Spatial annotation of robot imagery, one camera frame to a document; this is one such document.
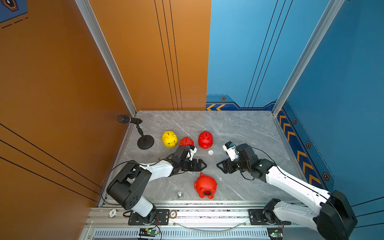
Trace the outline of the red piggy bank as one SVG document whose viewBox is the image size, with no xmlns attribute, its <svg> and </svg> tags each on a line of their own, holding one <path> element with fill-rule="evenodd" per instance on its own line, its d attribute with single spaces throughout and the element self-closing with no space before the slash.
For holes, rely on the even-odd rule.
<svg viewBox="0 0 384 240">
<path fill-rule="evenodd" d="M 180 140 L 179 142 L 179 146 L 185 146 L 185 147 L 188 147 L 188 146 L 194 146 L 194 141 L 192 139 L 190 139 L 189 137 L 185 137 L 183 139 Z"/>
<path fill-rule="evenodd" d="M 214 178 L 200 173 L 200 176 L 194 183 L 194 188 L 201 199 L 213 199 L 217 191 L 217 182 Z"/>
<path fill-rule="evenodd" d="M 203 149 L 210 149 L 213 146 L 214 138 L 213 135 L 208 132 L 204 131 L 199 135 L 198 140 L 199 146 Z"/>
</svg>

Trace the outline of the yellow piggy bank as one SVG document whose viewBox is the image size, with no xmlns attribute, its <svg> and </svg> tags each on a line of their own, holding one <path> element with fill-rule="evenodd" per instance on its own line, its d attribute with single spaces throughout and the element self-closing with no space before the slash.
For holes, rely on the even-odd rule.
<svg viewBox="0 0 384 240">
<path fill-rule="evenodd" d="M 165 131 L 162 135 L 162 142 L 166 148 L 174 148 L 178 144 L 178 137 L 173 131 Z"/>
</svg>

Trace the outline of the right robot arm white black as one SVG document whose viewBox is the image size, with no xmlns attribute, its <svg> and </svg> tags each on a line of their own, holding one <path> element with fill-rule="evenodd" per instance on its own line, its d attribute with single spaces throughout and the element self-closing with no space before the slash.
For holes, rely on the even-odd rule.
<svg viewBox="0 0 384 240">
<path fill-rule="evenodd" d="M 270 200 L 263 209 L 264 221 L 270 225 L 292 222 L 317 231 L 325 240 L 347 240 L 358 224 L 356 215 L 347 199 L 339 191 L 312 186 L 284 171 L 271 158 L 260 159 L 248 144 L 223 145 L 229 156 L 217 164 L 224 174 L 248 172 L 252 179 L 259 179 L 290 194 L 302 206 L 288 204 L 279 199 Z"/>
</svg>

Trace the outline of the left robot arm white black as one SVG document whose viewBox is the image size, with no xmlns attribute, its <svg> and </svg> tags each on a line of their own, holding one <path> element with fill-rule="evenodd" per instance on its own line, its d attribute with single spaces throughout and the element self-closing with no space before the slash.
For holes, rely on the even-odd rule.
<svg viewBox="0 0 384 240">
<path fill-rule="evenodd" d="M 151 224 L 157 214 L 156 206 L 143 196 L 148 183 L 181 172 L 202 172 L 207 164 L 194 158 L 196 152 L 195 147 L 180 146 L 156 163 L 128 161 L 111 180 L 106 192 L 125 210 L 135 212 L 145 224 Z"/>
</svg>

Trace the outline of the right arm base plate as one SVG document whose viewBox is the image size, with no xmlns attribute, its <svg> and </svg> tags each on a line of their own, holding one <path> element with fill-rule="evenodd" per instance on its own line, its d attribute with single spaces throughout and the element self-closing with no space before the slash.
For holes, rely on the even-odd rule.
<svg viewBox="0 0 384 240">
<path fill-rule="evenodd" d="M 289 221 L 280 221 L 277 216 L 271 211 L 265 211 L 263 209 L 249 209 L 249 219 L 251 225 L 291 225 Z"/>
</svg>

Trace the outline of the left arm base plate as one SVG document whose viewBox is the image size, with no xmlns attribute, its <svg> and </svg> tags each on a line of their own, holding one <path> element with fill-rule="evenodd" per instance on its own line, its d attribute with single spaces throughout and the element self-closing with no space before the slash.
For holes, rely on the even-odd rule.
<svg viewBox="0 0 384 240">
<path fill-rule="evenodd" d="M 148 217 L 142 217 L 136 212 L 133 212 L 128 221 L 129 226 L 144 226 L 144 225 L 161 225 L 166 226 L 169 224 L 170 210 L 169 209 L 156 209 L 154 218 L 150 220 Z"/>
</svg>

